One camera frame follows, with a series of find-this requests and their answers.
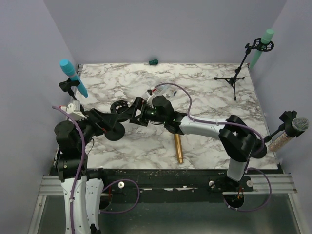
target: green cylinder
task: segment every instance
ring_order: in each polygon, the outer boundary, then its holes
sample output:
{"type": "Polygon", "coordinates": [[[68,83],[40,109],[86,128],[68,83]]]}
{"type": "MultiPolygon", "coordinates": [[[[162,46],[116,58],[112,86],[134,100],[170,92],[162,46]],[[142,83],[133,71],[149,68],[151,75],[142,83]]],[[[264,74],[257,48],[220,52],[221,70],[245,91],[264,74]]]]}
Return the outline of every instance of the green cylinder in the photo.
{"type": "MultiPolygon", "coordinates": [[[[261,38],[261,42],[263,44],[268,44],[271,41],[273,35],[274,35],[274,30],[268,29],[263,35],[263,37],[261,38]]],[[[258,50],[255,51],[253,58],[249,64],[249,69],[253,68],[253,66],[257,63],[258,59],[260,58],[261,54],[262,54],[262,51],[258,51],[258,50]]]]}

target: gray floor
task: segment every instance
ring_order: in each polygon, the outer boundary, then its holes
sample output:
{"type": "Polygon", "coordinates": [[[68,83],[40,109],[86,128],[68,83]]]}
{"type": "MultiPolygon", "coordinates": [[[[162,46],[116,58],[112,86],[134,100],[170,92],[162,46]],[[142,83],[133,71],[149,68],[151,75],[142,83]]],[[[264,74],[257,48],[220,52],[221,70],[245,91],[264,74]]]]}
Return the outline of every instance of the gray floor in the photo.
{"type": "MultiPolygon", "coordinates": [[[[246,196],[244,208],[263,203],[265,195],[246,196]]],[[[123,210],[131,204],[112,204],[123,210]]],[[[125,214],[101,214],[102,234],[299,234],[287,195],[273,195],[268,206],[241,213],[223,203],[139,203],[125,214]]],[[[39,234],[64,234],[62,197],[49,197],[39,234]]]]}

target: microphone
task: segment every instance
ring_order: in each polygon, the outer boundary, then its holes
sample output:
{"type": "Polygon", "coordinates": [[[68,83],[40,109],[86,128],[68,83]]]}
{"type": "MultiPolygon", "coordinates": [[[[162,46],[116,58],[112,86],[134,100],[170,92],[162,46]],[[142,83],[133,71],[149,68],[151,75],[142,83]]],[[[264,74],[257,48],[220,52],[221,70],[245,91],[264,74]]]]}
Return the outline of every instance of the microphone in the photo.
{"type": "Polygon", "coordinates": [[[287,144],[294,137],[298,137],[309,127],[309,120],[304,117],[294,118],[292,120],[291,129],[284,131],[278,138],[276,138],[269,146],[271,152],[276,152],[287,144]]]}
{"type": "Polygon", "coordinates": [[[80,77],[77,75],[73,64],[69,60],[63,59],[61,62],[59,62],[59,65],[63,73],[65,73],[71,81],[79,80],[80,85],[77,86],[77,89],[82,95],[84,95],[85,98],[87,98],[88,91],[81,82],[80,77]]]}

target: blue microphone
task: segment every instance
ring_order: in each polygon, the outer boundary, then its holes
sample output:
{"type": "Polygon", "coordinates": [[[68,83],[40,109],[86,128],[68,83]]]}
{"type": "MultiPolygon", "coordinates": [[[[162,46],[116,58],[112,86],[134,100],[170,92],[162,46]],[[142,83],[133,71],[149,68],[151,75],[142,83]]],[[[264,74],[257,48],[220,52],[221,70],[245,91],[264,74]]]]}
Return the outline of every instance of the blue microphone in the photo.
{"type": "Polygon", "coordinates": [[[80,85],[77,86],[79,92],[84,95],[85,98],[88,97],[88,91],[81,82],[80,77],[77,75],[73,64],[68,59],[63,59],[61,62],[59,62],[59,65],[63,73],[65,73],[71,81],[79,80],[80,85]]]}

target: green object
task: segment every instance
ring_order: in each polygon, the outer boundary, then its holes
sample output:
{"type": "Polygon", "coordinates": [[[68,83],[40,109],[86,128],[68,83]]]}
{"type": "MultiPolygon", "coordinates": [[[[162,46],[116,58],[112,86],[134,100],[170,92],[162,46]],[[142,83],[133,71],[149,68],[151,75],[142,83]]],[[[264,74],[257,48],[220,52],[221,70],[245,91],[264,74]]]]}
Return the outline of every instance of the green object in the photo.
{"type": "Polygon", "coordinates": [[[158,64],[158,60],[157,60],[157,59],[151,60],[151,61],[149,61],[149,64],[150,64],[151,66],[155,66],[155,65],[158,64]]]}
{"type": "MultiPolygon", "coordinates": [[[[268,29],[263,35],[263,37],[261,38],[261,42],[263,44],[268,44],[271,41],[273,35],[274,35],[274,30],[268,29]]],[[[249,69],[253,68],[253,66],[257,63],[258,59],[260,58],[261,54],[262,54],[262,51],[258,51],[258,50],[255,51],[253,58],[249,64],[249,69]]]]}

